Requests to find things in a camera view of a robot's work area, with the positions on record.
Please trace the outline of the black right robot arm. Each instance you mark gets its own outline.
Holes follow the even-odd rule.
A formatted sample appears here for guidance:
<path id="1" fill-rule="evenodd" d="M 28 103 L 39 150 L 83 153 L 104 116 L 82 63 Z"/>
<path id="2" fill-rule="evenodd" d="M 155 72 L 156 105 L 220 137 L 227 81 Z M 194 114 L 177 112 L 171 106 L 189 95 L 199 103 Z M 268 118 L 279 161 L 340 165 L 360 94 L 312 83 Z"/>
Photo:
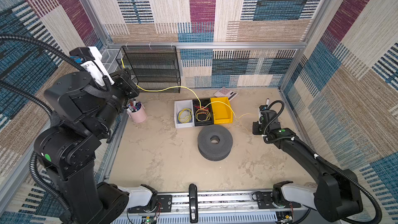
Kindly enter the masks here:
<path id="1" fill-rule="evenodd" d="M 326 221 L 339 220 L 355 224 L 351 216 L 363 211 L 362 195 L 375 209 L 370 224 L 379 224 L 382 210 L 372 194 L 359 184 L 350 169 L 342 170 L 317 154 L 295 132 L 282 128 L 278 120 L 285 109 L 283 101 L 266 102 L 259 107 L 259 118 L 252 125 L 254 135 L 260 135 L 264 143 L 275 145 L 292 157 L 317 184 L 317 188 L 300 186 L 286 180 L 273 185 L 272 204 L 276 208 L 289 206 L 291 202 L 316 210 Z"/>

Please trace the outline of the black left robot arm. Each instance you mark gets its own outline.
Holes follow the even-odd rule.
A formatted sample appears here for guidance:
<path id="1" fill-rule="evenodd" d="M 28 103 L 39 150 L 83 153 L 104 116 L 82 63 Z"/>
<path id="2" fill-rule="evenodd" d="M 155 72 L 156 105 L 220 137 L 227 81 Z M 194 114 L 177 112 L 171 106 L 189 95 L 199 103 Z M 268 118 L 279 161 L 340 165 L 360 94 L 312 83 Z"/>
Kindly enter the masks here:
<path id="1" fill-rule="evenodd" d="M 95 152 L 102 140 L 112 136 L 112 125 L 139 95 L 131 71 L 109 73 L 95 46 L 78 47 L 64 54 L 33 37 L 1 34 L 2 41 L 21 41 L 41 47 L 75 68 L 60 77 L 41 101 L 31 94 L 1 82 L 1 86 L 42 107 L 50 128 L 34 142 L 29 171 L 34 181 L 63 207 L 65 224 L 110 224 L 126 209 L 159 208 L 157 191 L 147 185 L 123 188 L 94 177 Z"/>

